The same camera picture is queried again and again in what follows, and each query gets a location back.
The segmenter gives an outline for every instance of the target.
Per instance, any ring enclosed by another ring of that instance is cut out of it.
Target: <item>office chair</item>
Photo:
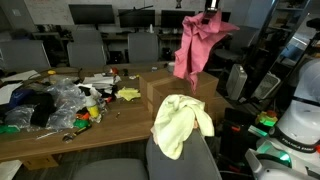
[[[248,48],[257,41],[259,29],[248,26],[239,27],[240,30],[232,33],[229,49],[213,51],[213,56],[217,58],[213,60],[213,64],[217,62],[220,68],[208,69],[208,71],[221,72],[221,76],[224,72],[228,72],[227,68],[231,68],[233,64],[242,63]]]
[[[207,180],[222,179],[211,152],[199,130],[193,130],[183,142],[179,159],[166,157],[159,146],[149,138],[146,148],[148,172],[143,163],[136,159],[110,159],[82,167],[74,180]]]
[[[100,68],[106,65],[103,45],[100,43],[73,43],[67,45],[70,67]]]
[[[97,30],[76,30],[72,31],[75,43],[101,43],[103,44],[101,33]]]
[[[41,40],[13,40],[0,42],[0,68],[43,71],[51,66]]]
[[[230,49],[216,49],[214,54],[221,59],[240,62],[244,55],[245,48],[248,48],[256,41],[258,29],[240,26],[240,30],[232,34]]]
[[[151,33],[128,35],[130,63],[155,62],[159,58],[158,36]]]

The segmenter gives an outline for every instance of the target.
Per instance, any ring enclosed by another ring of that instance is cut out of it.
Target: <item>wooden table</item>
[[[129,74],[138,74],[139,72],[151,71],[151,67],[163,67],[164,63],[154,63],[148,65],[115,65],[120,71],[127,68]],[[93,75],[100,70],[85,70],[80,72],[81,76]],[[57,69],[57,72],[77,72],[75,69],[65,68]],[[122,81],[117,84],[119,88],[133,87],[139,88],[139,79],[131,80],[128,77],[122,77]],[[103,120],[93,126],[88,131],[76,137],[71,143],[65,143],[62,138],[67,132],[74,132],[76,129],[67,129],[58,134],[36,140],[38,135],[43,135],[48,130],[37,132],[26,132],[23,130],[15,134],[0,134],[0,162],[19,159],[30,163],[32,159],[44,158],[45,161],[51,161],[51,155],[65,153],[70,151],[83,150],[88,148],[131,142],[147,139],[153,125],[151,114],[144,108],[140,99],[133,101],[112,102],[109,104],[110,110],[104,115]]]

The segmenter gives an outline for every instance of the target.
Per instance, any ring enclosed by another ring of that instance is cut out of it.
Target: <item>black monitor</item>
[[[221,13],[221,21],[223,21],[223,22],[229,22],[230,15],[231,15],[231,12],[222,12],[222,13]]]
[[[69,4],[74,24],[114,24],[112,5]]]
[[[155,10],[119,9],[120,27],[149,27],[154,26]]]
[[[161,11],[161,27],[182,28],[182,21],[185,16],[194,16],[194,11]]]

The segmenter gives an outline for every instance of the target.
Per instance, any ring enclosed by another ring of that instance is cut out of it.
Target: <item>yellow cloth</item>
[[[124,87],[118,91],[118,94],[127,101],[130,101],[133,98],[141,97],[141,94],[138,92],[138,90],[134,89],[134,88],[125,88]]]
[[[183,141],[188,139],[194,127],[199,126],[204,136],[214,136],[212,120],[204,112],[204,106],[204,102],[184,95],[169,95],[162,102],[151,132],[163,154],[178,159]]]

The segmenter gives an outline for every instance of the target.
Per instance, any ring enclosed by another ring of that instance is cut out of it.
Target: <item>black bag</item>
[[[49,93],[31,95],[24,100],[23,104],[36,105],[30,124],[40,127],[46,127],[50,114],[56,111],[54,100]]]

